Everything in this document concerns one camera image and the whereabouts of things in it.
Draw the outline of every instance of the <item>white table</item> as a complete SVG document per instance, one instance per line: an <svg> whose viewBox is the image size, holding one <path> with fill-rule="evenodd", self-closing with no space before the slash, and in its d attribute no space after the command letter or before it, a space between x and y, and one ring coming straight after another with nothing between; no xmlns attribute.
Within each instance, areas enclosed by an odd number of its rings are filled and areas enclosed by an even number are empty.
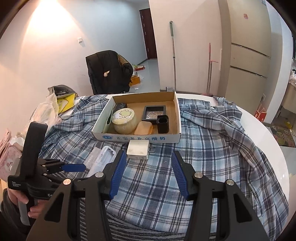
<svg viewBox="0 0 296 241"><path fill-rule="evenodd" d="M195 94L176 94L178 98L184 99L196 99L209 101L211 106L217 106L217 102L213 97L195 95ZM245 111L244 109L237 107L242 112L241 124L245 129L245 133L252 139L257 147L259 147L268 158L276 177L281 184L284 194L287 200L289 200L289 173L286 164L285 157L269 130L254 116Z"/></svg>

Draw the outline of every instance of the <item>cardboard box on floor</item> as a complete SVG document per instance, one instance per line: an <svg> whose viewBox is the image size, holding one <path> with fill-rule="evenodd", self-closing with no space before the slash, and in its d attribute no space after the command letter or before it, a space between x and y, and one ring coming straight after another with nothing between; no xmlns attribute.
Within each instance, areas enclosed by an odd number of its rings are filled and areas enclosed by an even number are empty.
<svg viewBox="0 0 296 241"><path fill-rule="evenodd" d="M133 109L138 122L142 120L145 106L165 105L166 115L169 117L169 132L167 134L158 134L157 125L153 125L151 135L133 135L133 132L129 135L121 135L114 130L111 123L107 132L103 133L106 121L112 109L118 103L126 103L128 108ZM155 92L113 96L96 121L92 133L99 141L129 142L136 139L149 140L150 143L179 143L181 138L181 117L176 94L175 92Z"/></svg>
<svg viewBox="0 0 296 241"><path fill-rule="evenodd" d="M132 77L131 77L131 82L129 83L129 86L131 87L131 86L133 86L133 85L137 85L137 84L139 84L140 83L140 77L139 76L135 76L135 75L133 75Z"/></svg>

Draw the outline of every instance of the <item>cartoon pattern bag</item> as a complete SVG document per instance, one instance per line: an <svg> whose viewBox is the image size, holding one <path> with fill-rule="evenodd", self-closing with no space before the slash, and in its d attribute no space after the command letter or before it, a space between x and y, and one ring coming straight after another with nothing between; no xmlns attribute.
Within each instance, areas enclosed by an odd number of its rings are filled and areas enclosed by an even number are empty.
<svg viewBox="0 0 296 241"><path fill-rule="evenodd" d="M6 130L3 139L0 141L0 178L7 182L7 177L10 175L11 167L16 158L22 156L21 151L17 147L17 143L11 145L11 133Z"/></svg>

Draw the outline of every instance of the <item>round container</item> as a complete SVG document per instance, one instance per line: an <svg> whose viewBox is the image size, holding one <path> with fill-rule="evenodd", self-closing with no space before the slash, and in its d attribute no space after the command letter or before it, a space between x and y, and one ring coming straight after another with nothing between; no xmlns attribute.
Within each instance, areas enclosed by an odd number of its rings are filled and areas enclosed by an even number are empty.
<svg viewBox="0 0 296 241"><path fill-rule="evenodd" d="M114 129L119 134L130 134L138 125L135 112L130 108L123 108L112 115Z"/></svg>

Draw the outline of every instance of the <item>black sleeve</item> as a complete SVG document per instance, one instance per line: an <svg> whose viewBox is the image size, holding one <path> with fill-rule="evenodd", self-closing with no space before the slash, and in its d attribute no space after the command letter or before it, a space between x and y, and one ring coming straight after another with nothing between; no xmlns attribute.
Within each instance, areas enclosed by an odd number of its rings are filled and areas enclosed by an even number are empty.
<svg viewBox="0 0 296 241"><path fill-rule="evenodd" d="M22 224L18 207L10 201L7 189L3 192L3 202L1 203L0 211L7 223L7 226L13 229L16 235L25 240L31 227Z"/></svg>

